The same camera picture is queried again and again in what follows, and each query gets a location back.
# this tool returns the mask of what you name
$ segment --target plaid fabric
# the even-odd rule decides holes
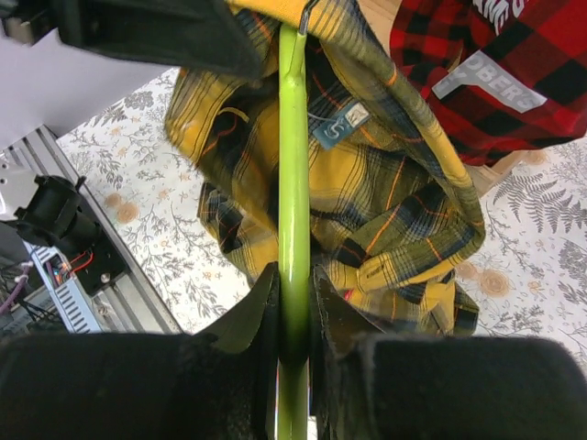
[[[251,282],[278,256],[278,29],[297,26],[304,5],[231,2],[264,78],[182,70],[166,116],[170,141],[207,178],[201,221]],[[309,33],[310,133],[354,99],[371,112],[332,149],[309,138],[313,262],[351,304],[398,330],[472,332],[478,309],[453,270],[484,239],[469,175],[356,1],[320,1]]]
[[[390,50],[461,159],[482,165],[585,136],[586,22],[585,0],[403,0]],[[439,100],[432,86],[477,50],[547,101],[522,114],[474,85]]]

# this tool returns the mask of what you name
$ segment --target red plaid shirt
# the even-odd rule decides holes
[[[585,136],[587,0],[403,0],[390,49],[465,163]]]

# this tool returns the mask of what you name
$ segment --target red wire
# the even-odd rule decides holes
[[[78,267],[78,268],[75,268],[75,269],[73,269],[73,270],[72,270],[72,272],[74,272],[74,273],[75,273],[75,272],[78,272],[78,271],[80,271],[80,270],[82,270],[82,269],[85,269],[85,268],[87,268],[87,267],[90,265],[90,263],[91,263],[92,261],[94,261],[94,252],[92,252],[92,253],[90,254],[90,258],[89,258],[89,259],[88,259],[88,260],[87,260],[87,261],[86,261],[86,262],[85,262],[85,263],[84,263],[82,266],[80,266],[80,267]]]
[[[80,259],[81,257],[83,257],[83,256],[84,256],[85,254],[87,254],[87,253],[88,253],[88,251],[87,251],[87,250],[85,250],[85,251],[83,252],[83,254],[80,254],[80,255],[78,255],[76,258],[74,258],[72,261],[70,261],[70,265],[72,265],[72,264],[73,264],[75,261],[77,261],[78,259]]]

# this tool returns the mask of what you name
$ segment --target shirt sleeve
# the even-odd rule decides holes
[[[390,54],[427,99],[432,86],[464,57],[471,41],[471,0],[403,0],[393,22]]]

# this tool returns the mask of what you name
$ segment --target gray wall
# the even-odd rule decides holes
[[[61,136],[165,69],[66,47],[56,32],[26,47],[0,31],[0,148],[41,124]]]

